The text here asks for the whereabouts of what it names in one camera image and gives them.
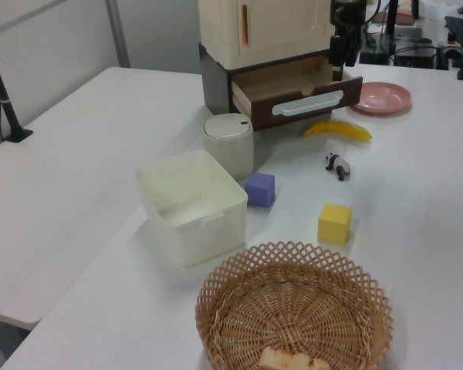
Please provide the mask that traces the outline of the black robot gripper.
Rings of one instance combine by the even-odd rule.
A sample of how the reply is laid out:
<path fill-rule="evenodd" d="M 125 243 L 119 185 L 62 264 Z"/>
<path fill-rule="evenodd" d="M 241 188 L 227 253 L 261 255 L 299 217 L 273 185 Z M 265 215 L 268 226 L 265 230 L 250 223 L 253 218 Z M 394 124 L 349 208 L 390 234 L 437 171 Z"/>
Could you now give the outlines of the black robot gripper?
<path fill-rule="evenodd" d="M 367 2 L 335 0 L 330 3 L 330 23 L 335 35 L 330 38 L 330 65 L 333 81 L 343 79 L 344 39 L 347 37 L 346 64 L 354 65 L 361 48 L 361 29 L 366 21 Z"/>

